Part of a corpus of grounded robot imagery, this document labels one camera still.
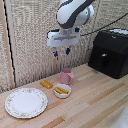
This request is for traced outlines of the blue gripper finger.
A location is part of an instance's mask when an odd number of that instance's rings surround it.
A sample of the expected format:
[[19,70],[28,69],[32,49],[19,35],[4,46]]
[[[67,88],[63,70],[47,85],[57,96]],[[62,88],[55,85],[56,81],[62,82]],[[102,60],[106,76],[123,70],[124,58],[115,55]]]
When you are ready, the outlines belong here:
[[58,51],[55,49],[54,53],[54,57],[58,57]]
[[70,51],[71,51],[71,48],[67,48],[66,49],[66,55],[69,55],[70,54]]

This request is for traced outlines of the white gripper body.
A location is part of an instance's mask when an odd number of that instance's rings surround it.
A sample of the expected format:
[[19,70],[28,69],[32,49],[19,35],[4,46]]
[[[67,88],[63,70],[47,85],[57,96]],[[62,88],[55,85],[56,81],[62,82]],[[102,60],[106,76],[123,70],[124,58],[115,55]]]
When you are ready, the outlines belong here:
[[47,46],[60,47],[75,45],[80,39],[80,29],[56,29],[47,33]]

